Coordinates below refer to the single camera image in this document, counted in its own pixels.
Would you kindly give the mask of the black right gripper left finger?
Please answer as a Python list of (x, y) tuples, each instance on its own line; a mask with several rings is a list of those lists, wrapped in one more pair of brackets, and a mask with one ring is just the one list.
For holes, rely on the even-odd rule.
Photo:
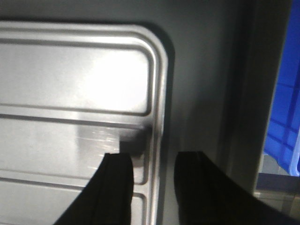
[(128, 153), (106, 153), (100, 166), (57, 225), (129, 225), (134, 189)]

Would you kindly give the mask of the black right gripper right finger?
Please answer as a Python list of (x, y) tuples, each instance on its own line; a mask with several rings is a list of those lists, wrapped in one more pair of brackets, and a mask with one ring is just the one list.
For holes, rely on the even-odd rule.
[(202, 151), (179, 152), (174, 188), (181, 225), (298, 225), (252, 196)]

